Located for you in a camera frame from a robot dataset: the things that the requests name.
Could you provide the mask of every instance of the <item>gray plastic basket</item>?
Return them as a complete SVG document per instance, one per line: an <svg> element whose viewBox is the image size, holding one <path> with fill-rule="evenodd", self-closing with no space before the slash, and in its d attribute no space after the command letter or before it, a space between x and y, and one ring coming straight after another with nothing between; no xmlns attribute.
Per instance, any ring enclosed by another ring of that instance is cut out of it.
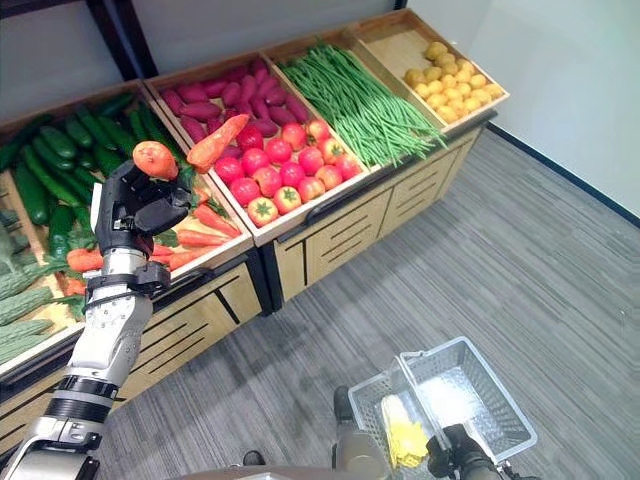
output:
<svg viewBox="0 0 640 480"><path fill-rule="evenodd" d="M513 398L465 337L428 352L402 353L391 368L352 387L349 399L358 427L370 432L388 455L380 402L399 395L412 420L444 447L442 427L462 423L496 463L533 446L538 437ZM426 462L401 469L403 478L425 478Z"/></svg>

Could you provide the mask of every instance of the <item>robotic arm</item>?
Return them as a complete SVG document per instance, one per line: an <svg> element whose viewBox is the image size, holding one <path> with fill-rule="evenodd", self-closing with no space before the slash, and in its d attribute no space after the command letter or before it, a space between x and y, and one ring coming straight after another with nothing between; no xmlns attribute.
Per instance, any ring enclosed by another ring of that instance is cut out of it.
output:
<svg viewBox="0 0 640 480"><path fill-rule="evenodd" d="M87 284L86 325L45 414L29 427L3 479L91 479L99 462L88 452L140 349L153 311L150 294L169 286L166 268L147 259L152 235L185 218L191 194L154 182L131 161L96 185L92 226L104 266Z"/></svg>

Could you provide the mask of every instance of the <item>orange carrot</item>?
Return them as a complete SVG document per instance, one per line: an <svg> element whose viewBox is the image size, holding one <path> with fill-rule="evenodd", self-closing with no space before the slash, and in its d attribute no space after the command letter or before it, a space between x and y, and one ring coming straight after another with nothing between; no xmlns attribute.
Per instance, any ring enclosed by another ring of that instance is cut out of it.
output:
<svg viewBox="0 0 640 480"><path fill-rule="evenodd" d="M221 233L235 238L240 235L240 230L229 220L222 218L214 212L208 205L200 205L193 211L193 215L200 220L200 223L207 227L215 228Z"/></svg>
<svg viewBox="0 0 640 480"><path fill-rule="evenodd" d="M146 140L133 149L133 163L150 177L174 180L178 166L171 151L160 142Z"/></svg>
<svg viewBox="0 0 640 480"><path fill-rule="evenodd" d="M215 247L205 247L189 250L188 252L174 253L169 259L169 270L173 271L176 268L180 268L214 249Z"/></svg>
<svg viewBox="0 0 640 480"><path fill-rule="evenodd" d="M248 121L249 115L246 113L231 117L215 132L193 146L187 155L187 162L193 165L198 173L207 173Z"/></svg>
<svg viewBox="0 0 640 480"><path fill-rule="evenodd" d="M229 240L229 237L202 233L197 230L178 230L178 243L183 247L217 247Z"/></svg>
<svg viewBox="0 0 640 480"><path fill-rule="evenodd" d="M67 254L67 263L71 270L79 273L102 268L102 255L100 250L87 250L76 248Z"/></svg>

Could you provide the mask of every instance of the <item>wall baseboard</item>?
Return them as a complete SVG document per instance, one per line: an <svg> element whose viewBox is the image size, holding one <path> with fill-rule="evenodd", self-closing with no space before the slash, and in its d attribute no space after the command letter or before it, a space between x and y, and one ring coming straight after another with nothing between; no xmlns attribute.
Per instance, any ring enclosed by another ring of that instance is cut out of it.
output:
<svg viewBox="0 0 640 480"><path fill-rule="evenodd" d="M593 198L595 198L596 200L600 201L605 206L609 207L611 210L613 210L615 213L620 215L622 218L624 218L626 221L631 223L633 226L635 226L637 228L640 228L640 217L635 216L633 213L631 213L629 210L624 208L622 205L620 205L619 203L616 203L615 201L613 201L611 198L607 197L601 191L596 190L591 185L589 185L587 182L585 182L581 178L577 177L576 175L571 173L566 168L561 167L560 165L558 165L556 162L551 160L546 155L543 155L542 153L537 151L535 148L530 147L529 145L524 143L522 140L519 140L518 138L516 138L513 135L511 135L506 130L503 130L502 128L498 127L495 123L489 122L488 125L487 125L487 129L489 131L495 133L499 137L505 139L507 142L509 142L510 144L514 145L515 147L518 147L524 153L532 156L533 158L535 158L540 163L542 163L546 167L550 168L551 170L553 170L557 174L559 174L562 177L566 178L571 183L573 183L576 187L578 187L581 190L584 190L589 195L591 195Z"/></svg>

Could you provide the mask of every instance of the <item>gray carpet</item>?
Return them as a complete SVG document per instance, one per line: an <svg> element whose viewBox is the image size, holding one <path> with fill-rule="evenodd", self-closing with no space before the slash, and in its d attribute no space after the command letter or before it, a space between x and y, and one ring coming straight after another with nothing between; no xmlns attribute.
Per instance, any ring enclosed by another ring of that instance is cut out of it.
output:
<svg viewBox="0 0 640 480"><path fill-rule="evenodd" d="M459 335L538 432L520 473L639 478L639 253L637 229L485 133L441 202L116 411L101 478L160 480L251 448L328 465L336 386Z"/></svg>

